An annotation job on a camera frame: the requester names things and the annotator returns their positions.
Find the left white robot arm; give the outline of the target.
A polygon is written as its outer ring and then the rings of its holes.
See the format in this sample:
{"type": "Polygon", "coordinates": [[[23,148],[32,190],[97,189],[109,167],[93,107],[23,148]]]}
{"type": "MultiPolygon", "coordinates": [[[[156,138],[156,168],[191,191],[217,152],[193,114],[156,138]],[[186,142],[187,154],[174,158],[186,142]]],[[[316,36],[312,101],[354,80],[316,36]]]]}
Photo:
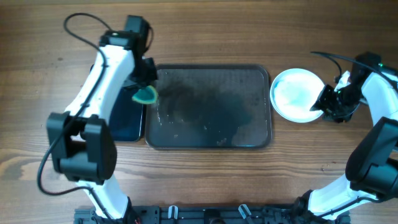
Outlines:
{"type": "Polygon", "coordinates": [[[96,223],[140,222],[114,176],[117,149],[109,120],[123,88],[133,90],[135,103],[151,105],[158,100],[155,65],[144,56],[147,39],[146,31],[106,31],[94,46],[97,58],[79,94],[63,113],[51,113],[47,120],[50,147],[39,165],[38,188],[51,196],[84,191],[95,206],[91,218],[96,223]],[[46,190],[42,173],[47,159],[76,187],[46,190]]]}

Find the white plate top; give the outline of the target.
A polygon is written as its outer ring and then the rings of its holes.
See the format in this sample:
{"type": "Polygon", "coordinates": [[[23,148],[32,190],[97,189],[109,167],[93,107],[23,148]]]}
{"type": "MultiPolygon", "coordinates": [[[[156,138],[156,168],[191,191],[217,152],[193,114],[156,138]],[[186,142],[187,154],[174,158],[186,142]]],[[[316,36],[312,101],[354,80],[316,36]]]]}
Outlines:
{"type": "Polygon", "coordinates": [[[278,74],[270,88],[271,103],[283,118],[295,123],[309,123],[323,115],[312,111],[319,94],[325,87],[311,71],[291,68],[278,74]]]}

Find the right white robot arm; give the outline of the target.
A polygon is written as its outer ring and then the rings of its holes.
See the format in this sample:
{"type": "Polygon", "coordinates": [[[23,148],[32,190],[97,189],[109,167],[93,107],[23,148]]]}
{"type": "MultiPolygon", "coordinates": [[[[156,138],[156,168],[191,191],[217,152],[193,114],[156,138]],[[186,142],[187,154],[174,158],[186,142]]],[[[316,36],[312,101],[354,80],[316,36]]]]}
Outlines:
{"type": "Polygon", "coordinates": [[[361,91],[373,128],[350,155],[345,174],[317,190],[299,197],[292,216],[322,222],[336,220],[342,213],[364,203],[383,203],[397,197],[397,79],[371,73],[361,91]]]}

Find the green yellow sponge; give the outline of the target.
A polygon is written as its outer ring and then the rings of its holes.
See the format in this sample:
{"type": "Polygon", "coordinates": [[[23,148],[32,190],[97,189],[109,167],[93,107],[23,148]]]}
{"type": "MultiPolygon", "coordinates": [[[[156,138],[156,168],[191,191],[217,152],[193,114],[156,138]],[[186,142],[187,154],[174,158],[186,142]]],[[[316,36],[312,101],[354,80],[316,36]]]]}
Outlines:
{"type": "Polygon", "coordinates": [[[141,88],[132,96],[132,101],[142,105],[154,104],[156,103],[157,99],[158,92],[152,85],[141,88]]]}

